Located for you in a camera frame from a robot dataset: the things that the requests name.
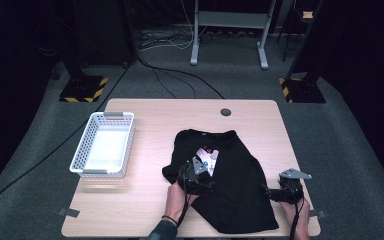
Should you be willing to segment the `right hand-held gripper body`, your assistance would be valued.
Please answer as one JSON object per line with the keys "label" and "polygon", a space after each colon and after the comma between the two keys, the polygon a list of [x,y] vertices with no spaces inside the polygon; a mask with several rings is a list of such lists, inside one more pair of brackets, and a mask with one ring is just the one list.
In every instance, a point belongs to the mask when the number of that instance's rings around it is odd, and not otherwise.
{"label": "right hand-held gripper body", "polygon": [[279,177],[280,202],[287,202],[289,204],[296,204],[304,197],[301,180],[310,180],[312,178],[310,174],[294,168],[281,172]]}

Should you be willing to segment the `black t-shirt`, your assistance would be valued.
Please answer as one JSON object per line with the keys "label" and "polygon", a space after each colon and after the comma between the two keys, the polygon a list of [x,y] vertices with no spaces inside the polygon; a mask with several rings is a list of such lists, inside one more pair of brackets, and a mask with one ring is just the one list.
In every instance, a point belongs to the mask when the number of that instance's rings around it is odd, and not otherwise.
{"label": "black t-shirt", "polygon": [[214,192],[198,196],[192,207],[218,232],[246,234],[278,227],[270,199],[260,186],[267,184],[259,161],[237,133],[208,133],[193,129],[179,132],[171,163],[162,169],[178,183],[179,168],[194,156],[207,167]]}

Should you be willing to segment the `black stand with striped base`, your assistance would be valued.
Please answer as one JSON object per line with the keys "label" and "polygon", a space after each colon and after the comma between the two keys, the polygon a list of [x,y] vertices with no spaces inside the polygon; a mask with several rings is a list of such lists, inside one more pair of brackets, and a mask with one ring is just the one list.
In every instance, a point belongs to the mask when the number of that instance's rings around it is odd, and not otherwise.
{"label": "black stand with striped base", "polygon": [[85,75],[62,32],[57,34],[58,51],[70,76],[60,94],[64,102],[96,102],[108,81],[103,76]]}
{"label": "black stand with striped base", "polygon": [[[286,39],[283,49],[283,61],[288,56],[292,39],[306,39],[307,31],[311,29],[319,3],[320,0],[292,0],[286,20],[277,37],[277,41],[280,41],[282,36]],[[313,18],[303,19],[303,11],[312,11]],[[294,68],[297,65],[296,61],[297,59],[293,61],[287,75],[279,79],[285,100],[288,103],[325,103],[326,100],[312,73],[307,73],[302,78],[292,77]]]}

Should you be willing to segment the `black wristband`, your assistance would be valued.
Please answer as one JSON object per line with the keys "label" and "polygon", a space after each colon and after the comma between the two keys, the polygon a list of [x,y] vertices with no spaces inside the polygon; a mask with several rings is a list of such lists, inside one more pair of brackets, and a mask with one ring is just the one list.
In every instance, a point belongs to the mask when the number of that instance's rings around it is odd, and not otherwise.
{"label": "black wristband", "polygon": [[169,222],[171,222],[174,226],[178,227],[178,222],[177,222],[176,220],[174,220],[173,218],[171,218],[170,216],[163,215],[163,216],[161,217],[161,220],[169,221]]}

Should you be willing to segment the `dark cabinet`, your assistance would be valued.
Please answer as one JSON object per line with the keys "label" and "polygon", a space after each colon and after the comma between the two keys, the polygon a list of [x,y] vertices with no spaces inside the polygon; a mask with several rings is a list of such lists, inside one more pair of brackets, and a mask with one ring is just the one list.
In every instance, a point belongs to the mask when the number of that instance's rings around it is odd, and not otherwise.
{"label": "dark cabinet", "polygon": [[79,57],[126,68],[135,57],[125,0],[73,0]]}

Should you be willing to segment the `grey metal desk frame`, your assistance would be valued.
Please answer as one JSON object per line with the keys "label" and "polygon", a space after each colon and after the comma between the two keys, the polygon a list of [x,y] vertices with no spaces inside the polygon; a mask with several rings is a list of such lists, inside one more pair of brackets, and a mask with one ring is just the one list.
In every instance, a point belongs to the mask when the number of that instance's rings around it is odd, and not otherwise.
{"label": "grey metal desk frame", "polygon": [[195,66],[198,63],[200,26],[248,28],[260,29],[263,31],[261,40],[257,43],[257,52],[260,67],[263,70],[267,70],[269,65],[265,52],[265,43],[277,0],[269,0],[269,2],[270,5],[266,13],[235,13],[202,11],[199,9],[199,0],[194,0],[194,30],[190,64]]}

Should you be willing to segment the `person's right hand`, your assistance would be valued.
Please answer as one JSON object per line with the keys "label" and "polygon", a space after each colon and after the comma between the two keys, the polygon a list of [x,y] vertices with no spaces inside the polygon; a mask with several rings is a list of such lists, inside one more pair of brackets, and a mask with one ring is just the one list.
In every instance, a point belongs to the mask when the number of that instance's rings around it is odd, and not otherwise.
{"label": "person's right hand", "polygon": [[291,227],[292,240],[310,240],[309,236],[309,213],[310,204],[302,198],[296,205],[287,202],[280,203],[286,220]]}

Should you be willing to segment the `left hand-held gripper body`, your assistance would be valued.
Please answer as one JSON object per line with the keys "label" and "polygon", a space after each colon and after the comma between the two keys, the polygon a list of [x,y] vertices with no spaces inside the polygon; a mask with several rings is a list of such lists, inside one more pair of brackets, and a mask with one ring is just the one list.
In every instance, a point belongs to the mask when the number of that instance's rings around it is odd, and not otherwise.
{"label": "left hand-held gripper body", "polygon": [[201,189],[210,188],[206,181],[210,181],[207,167],[196,156],[179,168],[178,184],[187,194],[201,196]]}

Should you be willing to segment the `person's left hand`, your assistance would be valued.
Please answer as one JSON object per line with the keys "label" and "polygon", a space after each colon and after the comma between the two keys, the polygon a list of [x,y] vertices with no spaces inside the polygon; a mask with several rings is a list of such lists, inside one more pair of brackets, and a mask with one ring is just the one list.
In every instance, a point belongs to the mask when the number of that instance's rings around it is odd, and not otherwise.
{"label": "person's left hand", "polygon": [[197,195],[186,194],[182,188],[175,182],[168,187],[165,211],[163,215],[170,216],[181,223],[181,218],[184,215],[184,206],[190,206],[196,199]]}

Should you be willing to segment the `white perforated plastic basket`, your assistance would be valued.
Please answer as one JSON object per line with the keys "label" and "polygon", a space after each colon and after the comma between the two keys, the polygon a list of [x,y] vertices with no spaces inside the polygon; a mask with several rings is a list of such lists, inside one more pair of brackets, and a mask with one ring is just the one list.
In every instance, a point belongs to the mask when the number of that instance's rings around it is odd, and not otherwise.
{"label": "white perforated plastic basket", "polygon": [[81,177],[123,178],[135,132],[132,112],[90,115],[70,164]]}

